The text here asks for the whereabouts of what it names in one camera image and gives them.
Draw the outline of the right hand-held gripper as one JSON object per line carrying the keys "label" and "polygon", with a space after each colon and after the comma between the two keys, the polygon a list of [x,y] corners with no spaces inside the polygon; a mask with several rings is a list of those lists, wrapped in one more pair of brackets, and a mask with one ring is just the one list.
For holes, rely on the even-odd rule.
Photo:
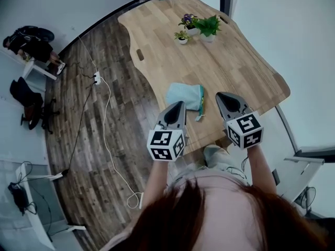
{"label": "right hand-held gripper", "polygon": [[261,125],[260,115],[252,111],[244,98],[233,93],[218,92],[215,99],[227,137],[234,145],[245,150],[262,142],[264,126]]}

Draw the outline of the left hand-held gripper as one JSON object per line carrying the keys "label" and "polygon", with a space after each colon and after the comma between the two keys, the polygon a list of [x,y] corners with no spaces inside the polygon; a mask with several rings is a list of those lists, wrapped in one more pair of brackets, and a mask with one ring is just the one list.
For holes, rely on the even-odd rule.
{"label": "left hand-held gripper", "polygon": [[155,127],[149,131],[147,149],[154,161],[176,161],[186,146],[186,106],[178,101],[159,115]]}

